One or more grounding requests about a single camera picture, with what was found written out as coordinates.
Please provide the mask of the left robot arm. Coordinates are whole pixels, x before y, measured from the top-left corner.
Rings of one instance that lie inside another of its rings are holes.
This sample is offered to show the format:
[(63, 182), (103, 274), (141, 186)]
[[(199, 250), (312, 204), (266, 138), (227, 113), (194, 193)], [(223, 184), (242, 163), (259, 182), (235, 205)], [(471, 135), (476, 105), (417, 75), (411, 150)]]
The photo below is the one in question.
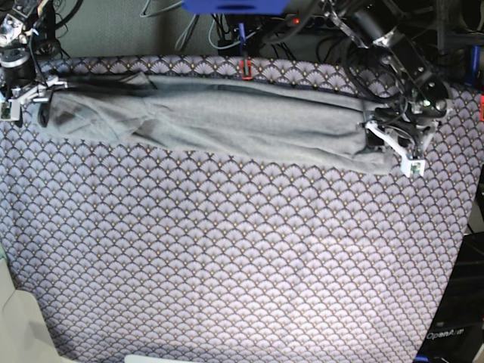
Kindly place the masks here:
[[(415, 43), (399, 29), (400, 16), (390, 1), (324, 1), (324, 16), (348, 38), (342, 65), (353, 85), (378, 103), (363, 122), (374, 136), (373, 146), (387, 144), (403, 160), (422, 159), (439, 121), (451, 109), (447, 83)], [(378, 64), (390, 71), (397, 92), (379, 96), (352, 71), (357, 50), (373, 51)]]

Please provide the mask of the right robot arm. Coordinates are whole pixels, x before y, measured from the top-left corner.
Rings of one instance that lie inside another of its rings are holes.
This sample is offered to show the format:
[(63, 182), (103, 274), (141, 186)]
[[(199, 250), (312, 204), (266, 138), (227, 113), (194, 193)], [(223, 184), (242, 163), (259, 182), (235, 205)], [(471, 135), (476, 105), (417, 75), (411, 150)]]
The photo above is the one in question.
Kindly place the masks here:
[(23, 125), (23, 109), (47, 104), (67, 82), (40, 65), (63, 56), (53, 1), (9, 1), (1, 10), (1, 121)]

